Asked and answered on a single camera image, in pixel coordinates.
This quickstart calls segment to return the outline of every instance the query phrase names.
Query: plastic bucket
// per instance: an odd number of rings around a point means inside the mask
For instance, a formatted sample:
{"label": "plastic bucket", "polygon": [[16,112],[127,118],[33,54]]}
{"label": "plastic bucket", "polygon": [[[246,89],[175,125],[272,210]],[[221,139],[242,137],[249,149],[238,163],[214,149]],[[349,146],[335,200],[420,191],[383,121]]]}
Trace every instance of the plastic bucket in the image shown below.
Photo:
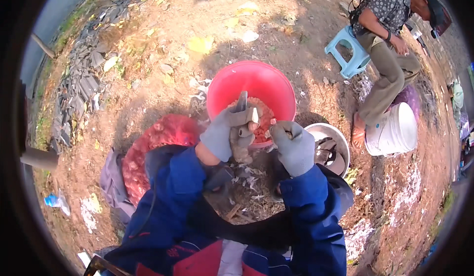
{"label": "plastic bucket", "polygon": [[[206,107],[210,120],[238,99],[241,91],[262,100],[277,120],[294,120],[296,99],[289,80],[276,68],[258,61],[241,61],[222,68],[209,85]],[[255,143],[265,148],[271,140]]]}
{"label": "plastic bucket", "polygon": [[406,153],[415,149],[417,141],[415,114],[405,102],[393,106],[365,130],[365,148],[372,156]]}
{"label": "plastic bucket", "polygon": [[332,137],[336,141],[336,151],[341,154],[342,159],[344,159],[345,168],[344,172],[339,175],[344,178],[349,169],[349,163],[351,160],[351,154],[349,152],[349,145],[347,144],[346,137],[334,126],[331,126],[326,123],[315,123],[309,126],[304,127],[306,131],[311,133],[314,136],[314,141],[321,140],[325,137]]}

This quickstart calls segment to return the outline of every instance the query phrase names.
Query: patterned shirt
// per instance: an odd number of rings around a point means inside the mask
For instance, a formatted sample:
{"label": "patterned shirt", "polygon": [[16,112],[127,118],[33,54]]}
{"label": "patterned shirt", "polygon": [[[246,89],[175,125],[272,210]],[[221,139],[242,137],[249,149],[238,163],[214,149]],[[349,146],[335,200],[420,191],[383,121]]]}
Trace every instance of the patterned shirt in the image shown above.
{"label": "patterned shirt", "polygon": [[[362,0],[357,18],[365,8],[369,8],[379,19],[379,23],[392,34],[400,34],[401,27],[413,15],[410,0]],[[354,22],[354,33],[361,36],[365,29],[359,22]]]}

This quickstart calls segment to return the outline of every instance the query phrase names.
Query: plastic stool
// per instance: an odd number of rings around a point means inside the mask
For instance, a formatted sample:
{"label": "plastic stool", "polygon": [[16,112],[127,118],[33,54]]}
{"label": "plastic stool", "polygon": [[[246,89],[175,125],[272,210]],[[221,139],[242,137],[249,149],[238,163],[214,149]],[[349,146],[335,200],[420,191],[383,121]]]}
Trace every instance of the plastic stool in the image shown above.
{"label": "plastic stool", "polygon": [[[352,57],[349,62],[342,58],[341,54],[336,50],[336,45],[341,43],[346,48],[352,48]],[[326,54],[331,53],[342,67],[341,75],[345,79],[350,79],[356,74],[363,72],[370,62],[370,56],[364,48],[354,38],[352,28],[347,25],[333,38],[333,40],[324,48]]]}

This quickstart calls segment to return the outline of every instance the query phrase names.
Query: ground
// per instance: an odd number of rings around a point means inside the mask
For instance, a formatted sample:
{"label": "ground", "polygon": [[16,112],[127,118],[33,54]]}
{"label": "ground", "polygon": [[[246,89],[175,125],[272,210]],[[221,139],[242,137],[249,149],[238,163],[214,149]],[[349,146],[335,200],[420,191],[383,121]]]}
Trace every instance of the ground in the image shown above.
{"label": "ground", "polygon": [[[83,12],[73,28],[81,28],[108,1],[99,0],[96,6]],[[359,104],[354,84],[343,82],[340,66],[323,51],[348,24],[348,19],[340,14],[339,2],[350,0],[162,0],[157,5],[160,1],[147,0],[132,8],[130,20],[121,28],[113,27],[100,34],[100,40],[110,51],[120,54],[119,63],[125,69],[123,76],[116,67],[101,77],[110,84],[105,110],[81,120],[83,140],[77,140],[60,155],[56,171],[35,172],[45,219],[59,248],[79,271],[83,268],[76,256],[78,252],[86,249],[92,253],[119,244],[123,236],[123,225],[107,206],[98,185],[106,154],[112,147],[126,152],[144,130],[167,113],[205,119],[206,111],[200,108],[204,104],[189,97],[199,94],[190,87],[191,78],[212,79],[218,70],[236,61],[268,63],[291,81],[297,99],[295,120],[299,124],[328,122],[350,141],[352,117]],[[240,16],[237,25],[226,28],[224,25],[235,17],[238,7],[249,1],[258,10]],[[296,17],[295,25],[285,25],[284,19],[291,19],[292,15]],[[258,33],[258,39],[244,43],[239,37],[247,30]],[[188,41],[194,36],[214,38],[209,54],[189,50]],[[350,240],[354,226],[366,219],[368,240],[362,243],[365,250],[356,251],[352,254],[354,259],[348,261],[349,275],[364,273],[367,265],[383,275],[407,274],[417,267],[437,234],[457,164],[454,156],[458,155],[458,131],[445,80],[455,54],[427,57],[406,29],[403,37],[422,64],[422,73],[414,82],[422,99],[418,146],[394,158],[372,157],[365,150],[350,148],[351,166],[358,169],[352,187],[359,194],[340,224],[346,240]],[[35,124],[31,126],[36,130],[31,129],[31,139],[36,147],[47,146],[54,106],[51,99],[76,38],[77,31],[70,32],[69,39],[62,41],[65,45],[60,48],[59,58],[44,67],[43,82],[39,85],[41,94],[37,93],[32,107]],[[176,59],[183,53],[189,55],[188,61]],[[174,68],[171,79],[161,71],[162,64]],[[378,74],[369,66],[364,75],[376,80]],[[324,83],[323,78],[331,83]],[[137,79],[141,80],[139,86],[131,88]],[[241,204],[241,209],[247,208],[245,214],[249,218],[261,220],[281,211],[283,206],[268,197],[265,152],[256,151],[254,155],[259,161],[251,167],[263,171],[256,175],[256,190],[236,183],[232,197]],[[56,193],[59,188],[65,192],[71,207],[70,217],[42,202],[44,196]],[[90,233],[82,219],[80,200],[93,193],[102,209],[94,214],[97,229]],[[259,194],[264,198],[249,198]],[[225,203],[219,209],[222,215],[232,208],[230,202]],[[233,222],[245,223],[239,217]]]}

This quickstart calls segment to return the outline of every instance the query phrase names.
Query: gloved hand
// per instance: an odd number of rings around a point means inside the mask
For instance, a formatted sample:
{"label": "gloved hand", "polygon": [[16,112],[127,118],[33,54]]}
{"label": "gloved hand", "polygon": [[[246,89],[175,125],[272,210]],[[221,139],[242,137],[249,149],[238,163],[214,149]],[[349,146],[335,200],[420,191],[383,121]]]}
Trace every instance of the gloved hand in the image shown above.
{"label": "gloved hand", "polygon": [[[254,107],[249,106],[244,112],[240,113],[231,113],[233,109],[234,107],[229,107],[220,112],[200,136],[201,142],[222,162],[227,162],[232,156],[229,138],[239,138],[237,143],[240,146],[248,146],[255,139],[254,134],[248,132],[249,127],[246,125],[252,120]],[[239,128],[237,127],[242,125],[245,126],[241,127],[242,135],[239,135]]]}
{"label": "gloved hand", "polygon": [[270,128],[270,134],[278,146],[278,160],[292,177],[305,174],[314,166],[314,136],[302,126],[281,120]]}

